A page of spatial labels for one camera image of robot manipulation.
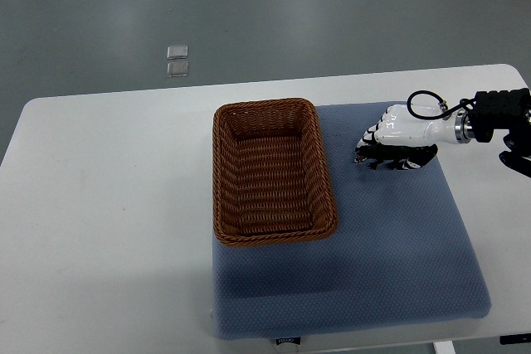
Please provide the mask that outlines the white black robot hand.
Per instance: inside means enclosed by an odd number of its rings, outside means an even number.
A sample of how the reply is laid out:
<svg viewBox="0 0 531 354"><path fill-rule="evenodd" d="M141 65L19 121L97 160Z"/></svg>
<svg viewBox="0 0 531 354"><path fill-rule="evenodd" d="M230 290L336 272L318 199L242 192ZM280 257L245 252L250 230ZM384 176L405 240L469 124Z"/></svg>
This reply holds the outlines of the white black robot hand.
<svg viewBox="0 0 531 354"><path fill-rule="evenodd" d="M414 148L403 166L392 170L425 167L438 153L438 143L464 144L474 138L465 110L422 106L414 110L405 104L389 106L379 121L369 127L356 147L384 144Z"/></svg>

